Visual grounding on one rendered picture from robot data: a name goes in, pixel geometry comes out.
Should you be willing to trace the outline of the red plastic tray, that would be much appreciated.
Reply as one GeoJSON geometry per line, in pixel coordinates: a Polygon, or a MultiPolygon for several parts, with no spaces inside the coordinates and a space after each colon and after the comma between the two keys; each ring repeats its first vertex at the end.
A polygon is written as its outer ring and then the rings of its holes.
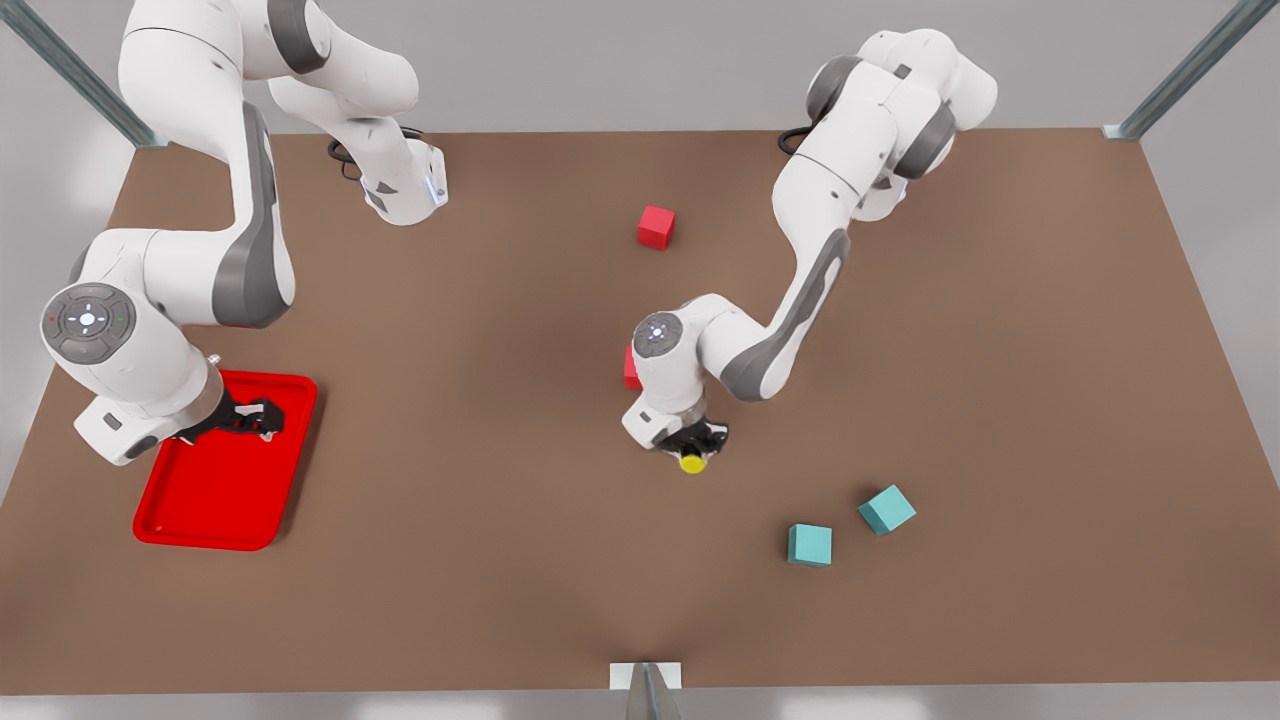
{"type": "Polygon", "coordinates": [[[132,525],[136,539],[253,552],[276,537],[317,400],[305,375],[224,372],[241,405],[270,401],[283,428],[260,439],[265,421],[246,433],[215,430],[195,445],[168,439],[157,451],[132,525]]]}

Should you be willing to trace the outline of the teal cube block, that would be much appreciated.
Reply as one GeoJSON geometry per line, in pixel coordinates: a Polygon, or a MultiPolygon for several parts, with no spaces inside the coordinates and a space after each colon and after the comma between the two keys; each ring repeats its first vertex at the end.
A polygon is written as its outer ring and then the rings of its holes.
{"type": "Polygon", "coordinates": [[[832,564],[833,530],[828,527],[795,524],[788,528],[787,562],[827,568],[832,564]]]}
{"type": "Polygon", "coordinates": [[[887,536],[916,515],[904,492],[891,484],[858,506],[858,512],[876,536],[887,536]]]}

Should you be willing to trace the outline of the silver frame post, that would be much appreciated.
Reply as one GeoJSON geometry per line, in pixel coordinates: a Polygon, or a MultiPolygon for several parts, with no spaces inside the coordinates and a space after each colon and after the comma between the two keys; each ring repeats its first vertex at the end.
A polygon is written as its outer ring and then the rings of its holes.
{"type": "Polygon", "coordinates": [[[1174,67],[1172,70],[1117,123],[1102,126],[1107,141],[1137,142],[1162,119],[1280,0],[1236,0],[1234,6],[1174,67]]]}
{"type": "Polygon", "coordinates": [[[611,664],[609,688],[626,689],[625,720],[682,720],[672,689],[681,689],[681,662],[611,664]]]}
{"type": "Polygon", "coordinates": [[[164,149],[147,126],[26,0],[0,0],[0,20],[137,149],[164,149]]]}

